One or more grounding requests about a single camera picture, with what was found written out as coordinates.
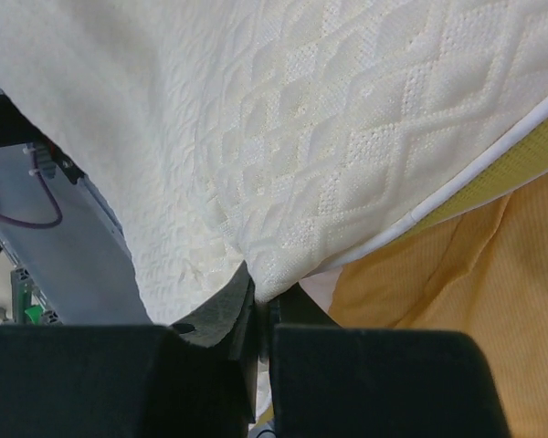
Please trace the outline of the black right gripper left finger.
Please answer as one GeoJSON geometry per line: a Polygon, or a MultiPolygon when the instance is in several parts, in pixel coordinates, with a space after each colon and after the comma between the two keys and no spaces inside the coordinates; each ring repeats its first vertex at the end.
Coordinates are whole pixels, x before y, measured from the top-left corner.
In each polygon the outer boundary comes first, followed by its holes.
{"type": "Polygon", "coordinates": [[[255,416],[245,266],[169,326],[0,326],[0,437],[244,437],[255,416]]]}

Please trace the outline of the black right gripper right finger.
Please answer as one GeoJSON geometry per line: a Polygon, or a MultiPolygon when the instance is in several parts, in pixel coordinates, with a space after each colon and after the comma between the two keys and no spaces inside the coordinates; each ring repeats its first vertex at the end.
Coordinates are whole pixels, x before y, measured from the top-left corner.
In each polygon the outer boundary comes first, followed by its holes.
{"type": "Polygon", "coordinates": [[[344,327],[299,286],[258,325],[277,437],[548,437],[540,416],[518,423],[461,331],[344,327]]]}

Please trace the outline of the orange pillowcase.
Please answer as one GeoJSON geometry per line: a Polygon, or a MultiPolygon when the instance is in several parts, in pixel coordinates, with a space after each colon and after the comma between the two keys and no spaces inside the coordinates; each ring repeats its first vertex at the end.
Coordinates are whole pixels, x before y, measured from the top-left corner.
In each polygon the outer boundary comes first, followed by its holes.
{"type": "Polygon", "coordinates": [[[301,281],[346,327],[454,329],[486,350],[548,344],[548,172],[301,281]]]}

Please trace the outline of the cream quilted pillow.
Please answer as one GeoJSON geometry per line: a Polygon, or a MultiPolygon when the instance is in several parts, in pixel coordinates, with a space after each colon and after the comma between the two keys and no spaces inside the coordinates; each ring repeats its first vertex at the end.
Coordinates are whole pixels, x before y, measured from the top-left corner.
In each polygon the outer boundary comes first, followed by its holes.
{"type": "Polygon", "coordinates": [[[548,118],[548,1],[0,1],[0,88],[169,324],[388,244],[548,118]]]}

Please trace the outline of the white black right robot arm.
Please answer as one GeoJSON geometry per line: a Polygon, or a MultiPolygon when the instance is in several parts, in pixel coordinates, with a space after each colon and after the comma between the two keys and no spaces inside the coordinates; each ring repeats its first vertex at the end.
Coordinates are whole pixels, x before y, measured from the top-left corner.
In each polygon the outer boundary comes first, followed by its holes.
{"type": "Polygon", "coordinates": [[[258,298],[294,280],[333,295],[346,324],[458,329],[491,361],[516,437],[548,437],[548,97],[443,185],[449,151],[425,129],[355,134],[300,169],[277,153],[232,248],[196,212],[149,189],[117,239],[86,214],[58,230],[7,230],[9,253],[68,321],[167,322],[223,286],[242,256],[258,298]]]}

